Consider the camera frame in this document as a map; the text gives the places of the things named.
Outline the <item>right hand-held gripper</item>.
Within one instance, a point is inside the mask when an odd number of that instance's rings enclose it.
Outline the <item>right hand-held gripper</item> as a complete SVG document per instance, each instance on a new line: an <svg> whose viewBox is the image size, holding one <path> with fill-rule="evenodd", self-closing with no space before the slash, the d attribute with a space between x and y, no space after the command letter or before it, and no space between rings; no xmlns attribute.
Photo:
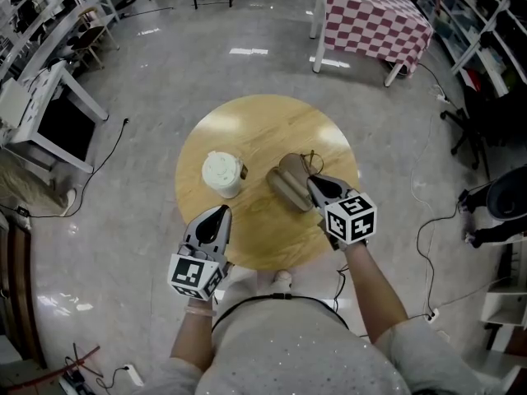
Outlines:
<svg viewBox="0 0 527 395"><path fill-rule="evenodd" d="M314 206L322 208L322 228L333 249L367 244L376 233L377 206L366 193L352 191L344 180L323 174L311 175L306 185ZM341 200L329 203L329 199Z"/></svg>

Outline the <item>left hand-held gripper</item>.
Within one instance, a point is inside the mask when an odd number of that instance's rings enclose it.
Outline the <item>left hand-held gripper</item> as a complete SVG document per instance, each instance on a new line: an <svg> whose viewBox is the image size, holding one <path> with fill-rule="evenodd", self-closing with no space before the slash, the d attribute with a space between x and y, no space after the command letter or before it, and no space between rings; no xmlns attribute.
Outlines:
<svg viewBox="0 0 527 395"><path fill-rule="evenodd" d="M228 276L225 252L231 235L231 209L220 205L194 218L170 259L167 282L180 295L207 301Z"/></svg>

